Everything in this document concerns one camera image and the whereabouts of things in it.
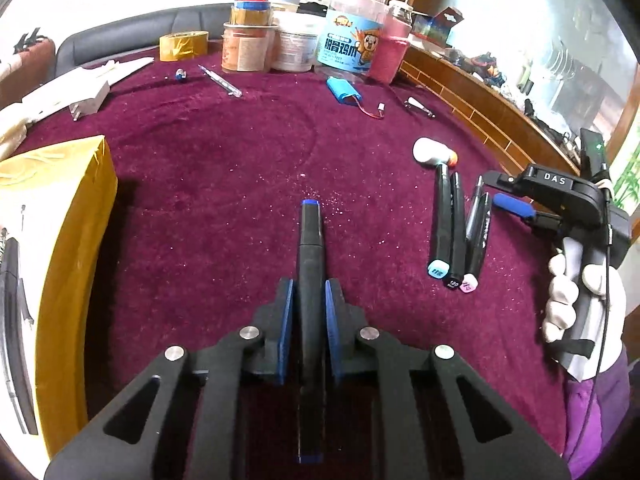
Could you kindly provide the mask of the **purple sleeve forearm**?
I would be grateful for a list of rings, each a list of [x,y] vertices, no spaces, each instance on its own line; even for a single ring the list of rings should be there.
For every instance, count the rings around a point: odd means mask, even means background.
[[[585,434],[574,451],[592,389],[596,389]],[[563,456],[573,479],[579,479],[594,464],[605,445],[622,423],[630,400],[628,356],[626,348],[617,361],[597,377],[584,382],[565,382],[566,443]]]

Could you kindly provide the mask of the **white gloved right hand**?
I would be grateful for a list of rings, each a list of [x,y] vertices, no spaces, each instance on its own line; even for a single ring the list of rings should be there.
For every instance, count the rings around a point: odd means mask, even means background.
[[[626,292],[620,274],[600,252],[586,257],[569,238],[550,259],[549,271],[542,338],[576,382],[595,378],[623,353]]]

